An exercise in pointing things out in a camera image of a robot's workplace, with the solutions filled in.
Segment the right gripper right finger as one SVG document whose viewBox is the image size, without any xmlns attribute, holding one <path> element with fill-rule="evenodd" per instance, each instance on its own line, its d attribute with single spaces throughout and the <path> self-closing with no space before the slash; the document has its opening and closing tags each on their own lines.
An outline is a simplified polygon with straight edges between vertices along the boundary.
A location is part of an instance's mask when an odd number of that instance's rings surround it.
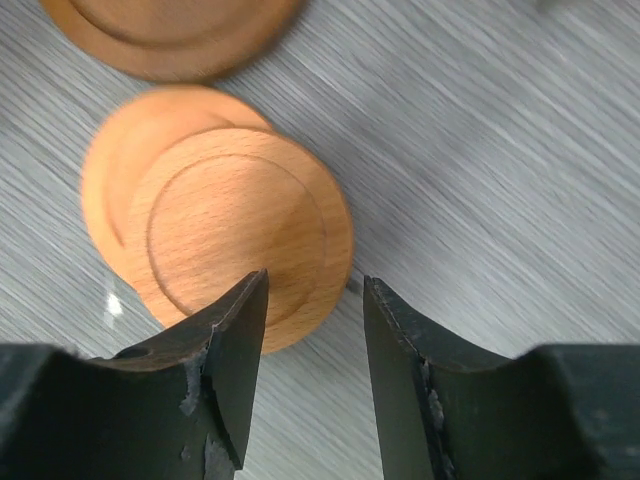
<svg viewBox="0 0 640 480">
<path fill-rule="evenodd" d="M 363 316 L 388 479 L 635 479 L 639 348 L 546 344 L 510 359 L 366 277 Z"/>
</svg>

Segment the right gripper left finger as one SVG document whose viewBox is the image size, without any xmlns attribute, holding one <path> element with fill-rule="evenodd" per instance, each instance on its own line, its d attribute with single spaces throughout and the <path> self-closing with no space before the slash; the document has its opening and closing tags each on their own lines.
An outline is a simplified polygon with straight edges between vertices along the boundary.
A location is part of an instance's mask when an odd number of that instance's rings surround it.
<svg viewBox="0 0 640 480">
<path fill-rule="evenodd" d="M 269 277 L 110 359 L 1 347 L 5 479 L 231 479 L 244 464 Z"/>
</svg>

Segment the light wooden coaster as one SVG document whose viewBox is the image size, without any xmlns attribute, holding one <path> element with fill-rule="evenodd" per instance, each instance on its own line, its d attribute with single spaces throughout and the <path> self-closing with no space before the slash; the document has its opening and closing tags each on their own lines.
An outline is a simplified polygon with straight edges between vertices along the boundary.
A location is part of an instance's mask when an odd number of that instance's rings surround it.
<svg viewBox="0 0 640 480">
<path fill-rule="evenodd" d="M 266 270 L 272 353 L 334 310 L 354 233 L 344 193 L 309 150 L 273 131 L 223 128 L 160 154 L 133 195 L 125 244 L 128 280 L 165 327 Z"/>
<path fill-rule="evenodd" d="M 220 90 L 173 85 L 136 96 L 98 129 L 84 160 L 81 203 L 95 247 L 120 278 L 127 278 L 124 236 L 138 182 L 177 141 L 227 127 L 271 125 L 253 107 Z"/>
</svg>

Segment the dark brown wooden saucer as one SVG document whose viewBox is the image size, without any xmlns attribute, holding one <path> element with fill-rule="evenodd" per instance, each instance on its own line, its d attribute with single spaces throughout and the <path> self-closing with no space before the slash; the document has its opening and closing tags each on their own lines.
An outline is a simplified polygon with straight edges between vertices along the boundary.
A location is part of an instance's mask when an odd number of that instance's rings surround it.
<svg viewBox="0 0 640 480">
<path fill-rule="evenodd" d="M 288 30 L 303 1 L 43 1 L 85 53 L 152 82 L 220 78 Z"/>
</svg>

